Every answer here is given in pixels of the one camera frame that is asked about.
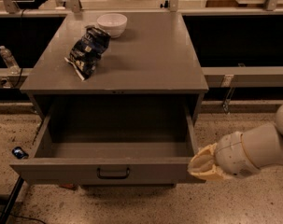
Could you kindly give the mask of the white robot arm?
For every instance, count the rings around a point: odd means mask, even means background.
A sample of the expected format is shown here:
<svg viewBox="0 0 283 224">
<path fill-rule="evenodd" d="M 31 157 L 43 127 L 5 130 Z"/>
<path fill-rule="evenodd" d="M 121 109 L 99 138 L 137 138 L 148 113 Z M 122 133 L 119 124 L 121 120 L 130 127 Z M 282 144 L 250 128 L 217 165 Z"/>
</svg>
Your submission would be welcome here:
<svg viewBox="0 0 283 224">
<path fill-rule="evenodd" d="M 202 148 L 191 159 L 188 172 L 202 180 L 226 180 L 257 175 L 273 165 L 283 166 L 283 105 L 275 122 L 224 135 Z"/>
</svg>

